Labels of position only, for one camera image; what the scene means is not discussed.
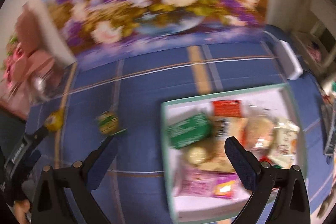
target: metal bolt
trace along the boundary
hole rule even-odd
[[[264,168],[269,168],[271,165],[269,164],[269,162],[263,161],[261,163],[261,166],[264,167]]]
[[[293,165],[293,169],[295,170],[295,171],[297,171],[297,172],[299,172],[300,171],[300,166],[298,166],[298,165]]]
[[[44,172],[48,172],[50,170],[50,165],[45,165],[44,167],[43,167],[43,171]]]
[[[81,166],[82,166],[82,162],[81,162],[80,160],[75,161],[75,162],[73,163],[73,167],[75,167],[75,168],[80,168]]]

